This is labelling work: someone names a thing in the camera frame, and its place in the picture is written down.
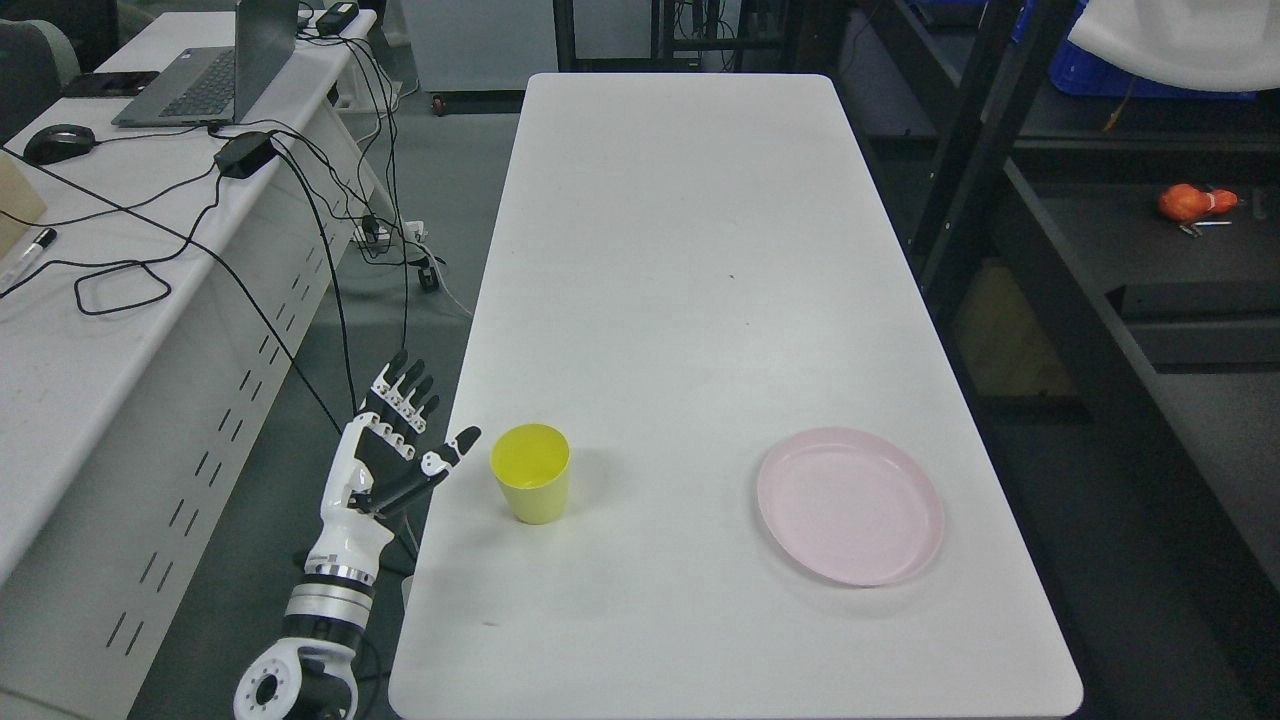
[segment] yellow cup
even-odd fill
[[[568,441],[550,425],[517,425],[493,443],[489,468],[516,518],[550,523],[568,500]]]

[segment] white robotic arm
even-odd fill
[[[236,688],[238,720],[347,720],[358,694],[352,660],[374,601],[379,557],[389,529],[415,498],[440,484],[480,429],[471,427],[419,457],[415,442],[439,397],[419,360],[401,372],[401,351],[369,388],[347,423],[325,483],[324,529],[284,610],[282,638],[244,671]]]

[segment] laptop screen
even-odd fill
[[[237,120],[289,60],[297,31],[297,0],[239,0],[236,5]]]

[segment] power adapter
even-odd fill
[[[351,20],[356,19],[360,14],[360,5],[344,0],[338,3],[333,8],[324,12],[323,15],[316,20],[316,35],[320,37],[332,37],[339,32],[347,29]]]
[[[244,179],[275,158],[271,136],[265,132],[250,131],[233,137],[214,155],[223,177]]]

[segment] black mouse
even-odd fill
[[[31,136],[22,156],[37,165],[49,165],[68,158],[78,158],[95,145],[97,141],[93,138],[93,131],[84,126],[49,126]]]

